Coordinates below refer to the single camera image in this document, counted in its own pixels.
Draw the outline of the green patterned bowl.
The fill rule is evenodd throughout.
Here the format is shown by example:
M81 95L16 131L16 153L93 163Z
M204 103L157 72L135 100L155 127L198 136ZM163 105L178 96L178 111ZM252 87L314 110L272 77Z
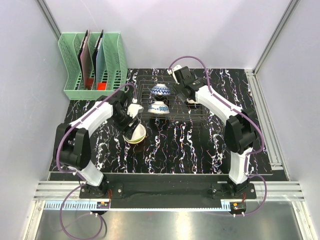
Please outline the green patterned bowl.
M130 144L140 143L146 137L146 128L140 123L133 131L131 138L123 136L123 139Z

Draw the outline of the blue floral white bowl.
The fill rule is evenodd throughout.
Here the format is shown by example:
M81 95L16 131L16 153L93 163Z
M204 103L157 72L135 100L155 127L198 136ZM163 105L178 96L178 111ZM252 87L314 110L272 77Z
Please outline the blue floral white bowl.
M169 107L163 101L154 101L149 107L148 112L157 115L169 114Z

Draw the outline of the cream mandala pattern bowl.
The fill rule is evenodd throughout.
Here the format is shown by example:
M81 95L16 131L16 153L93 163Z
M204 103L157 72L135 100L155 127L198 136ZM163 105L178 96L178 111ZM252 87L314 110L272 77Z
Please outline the cream mandala pattern bowl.
M193 99L187 99L186 100L189 104L198 104L197 101L193 100Z

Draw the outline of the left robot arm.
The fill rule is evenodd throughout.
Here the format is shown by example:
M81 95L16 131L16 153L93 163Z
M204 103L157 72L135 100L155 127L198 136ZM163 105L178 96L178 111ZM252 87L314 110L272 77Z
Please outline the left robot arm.
M138 114L143 111L136 98L129 99L122 90L102 95L83 116L56 128L53 159L63 173L78 175L83 188L97 198L110 192L107 177L91 160L91 135L107 120L128 140L135 140L141 127Z

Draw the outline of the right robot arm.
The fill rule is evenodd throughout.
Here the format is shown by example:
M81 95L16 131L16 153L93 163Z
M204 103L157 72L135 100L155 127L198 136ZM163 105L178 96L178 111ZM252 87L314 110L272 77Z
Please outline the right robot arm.
M230 169L221 193L239 198L249 186L249 158L261 131L252 108L241 108L218 94L205 78L197 77L187 66L177 65L171 75L174 92L183 101L194 101L209 109L224 124L224 143L230 150Z

